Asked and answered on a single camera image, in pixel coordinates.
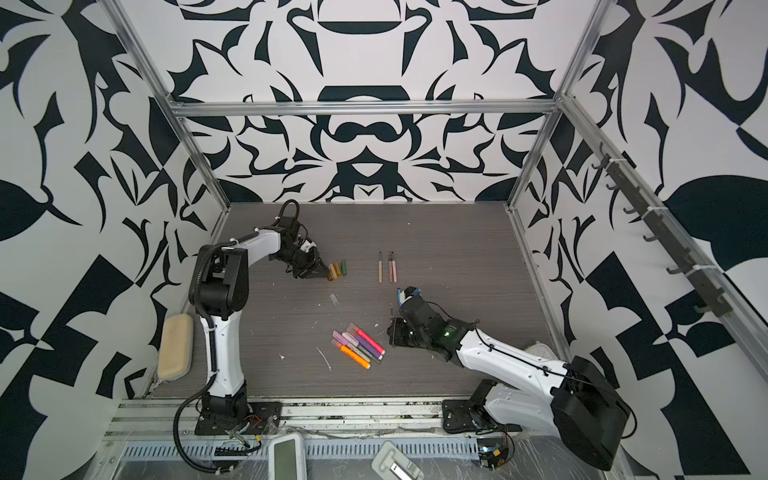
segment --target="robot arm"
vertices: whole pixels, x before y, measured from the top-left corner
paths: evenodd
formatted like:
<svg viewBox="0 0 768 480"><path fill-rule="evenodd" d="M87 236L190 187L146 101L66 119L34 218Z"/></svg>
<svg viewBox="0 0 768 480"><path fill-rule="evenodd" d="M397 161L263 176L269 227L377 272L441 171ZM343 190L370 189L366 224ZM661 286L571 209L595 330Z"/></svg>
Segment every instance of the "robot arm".
<svg viewBox="0 0 768 480"><path fill-rule="evenodd" d="M292 217L283 215L290 203L296 207ZM289 200L272 225L240 239L205 245L197 255L189 300L200 314L207 336L208 382L201 393L201 417L219 432L242 425L247 414L239 326L248 300L248 267L269 257L285 262L286 272L294 278L326 278L328 273L298 217L299 204Z"/></svg>
<svg viewBox="0 0 768 480"><path fill-rule="evenodd" d="M391 345L429 349L503 382L481 383L470 399L474 429L518 424L549 432L589 465L611 469L631 409L589 361L533 356L474 323L443 319L413 287L400 293L399 302L402 318L389 327Z"/></svg>

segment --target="purple marker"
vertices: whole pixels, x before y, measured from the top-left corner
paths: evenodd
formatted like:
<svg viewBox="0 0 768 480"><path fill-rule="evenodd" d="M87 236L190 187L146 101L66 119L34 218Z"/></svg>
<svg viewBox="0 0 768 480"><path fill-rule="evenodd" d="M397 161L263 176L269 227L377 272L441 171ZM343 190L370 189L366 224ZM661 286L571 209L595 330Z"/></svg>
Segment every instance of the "purple marker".
<svg viewBox="0 0 768 480"><path fill-rule="evenodd" d="M368 360L368 362L370 362L370 354L368 354L368 352L363 352L361 349L357 348L355 344L350 342L349 339L344 337L344 335L342 335L341 333L333 330L333 338L335 338L337 342L341 343L345 347L352 350L354 353L357 353L358 355L360 355L364 360Z"/></svg>
<svg viewBox="0 0 768 480"><path fill-rule="evenodd" d="M357 340L357 343L359 343L362 348L368 350L372 356L379 360L382 359L383 355L380 354L375 348L373 348L366 339L362 338L359 333L355 335L355 340Z"/></svg>

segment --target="hook rack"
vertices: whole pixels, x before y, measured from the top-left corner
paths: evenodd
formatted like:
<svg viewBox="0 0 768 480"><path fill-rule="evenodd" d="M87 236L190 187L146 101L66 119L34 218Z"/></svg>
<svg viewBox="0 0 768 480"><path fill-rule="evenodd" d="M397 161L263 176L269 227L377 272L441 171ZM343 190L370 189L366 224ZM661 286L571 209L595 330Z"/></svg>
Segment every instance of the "hook rack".
<svg viewBox="0 0 768 480"><path fill-rule="evenodd" d="M626 214L642 213L641 219L647 225L652 235L643 235L647 242L658 241L667 251L675 267L667 268L670 275L684 273L686 278L694 286L699 296L707 304L706 307L697 307L697 312L712 312L716 316L723 316L733 310L733 307L723 298L723 288L718 287L713 281L714 276L707 274L706 269L716 268L712 265L700 265L692 256L689 247L684 246L682 239L678 237L679 227L675 227L674 219L663 206L652 205L650 195L644 194L640 181L632 181L634 174L631 170L624 171L625 159L609 159L603 157L599 167L605 168L608 176L614 181L614 185L606 185L608 190L620 190L629 200L632 208L624 208Z"/></svg>

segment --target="beige eraser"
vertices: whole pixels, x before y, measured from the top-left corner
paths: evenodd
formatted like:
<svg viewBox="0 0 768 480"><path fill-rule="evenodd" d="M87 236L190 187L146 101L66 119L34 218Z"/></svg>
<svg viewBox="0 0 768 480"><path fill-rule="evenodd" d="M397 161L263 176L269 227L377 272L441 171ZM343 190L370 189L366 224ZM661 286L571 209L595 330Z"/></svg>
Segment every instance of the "beige eraser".
<svg viewBox="0 0 768 480"><path fill-rule="evenodd" d="M157 379L164 382L179 379L192 364L192 317L186 313L165 319L160 341Z"/></svg>

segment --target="white tablet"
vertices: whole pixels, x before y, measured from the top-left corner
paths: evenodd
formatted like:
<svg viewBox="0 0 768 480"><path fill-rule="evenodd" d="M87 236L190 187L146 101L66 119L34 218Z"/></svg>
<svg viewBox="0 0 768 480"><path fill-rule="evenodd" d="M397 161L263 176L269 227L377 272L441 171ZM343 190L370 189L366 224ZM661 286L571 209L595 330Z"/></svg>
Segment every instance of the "white tablet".
<svg viewBox="0 0 768 480"><path fill-rule="evenodd" d="M306 480L306 451L300 434L290 433L272 439L267 452L270 480Z"/></svg>

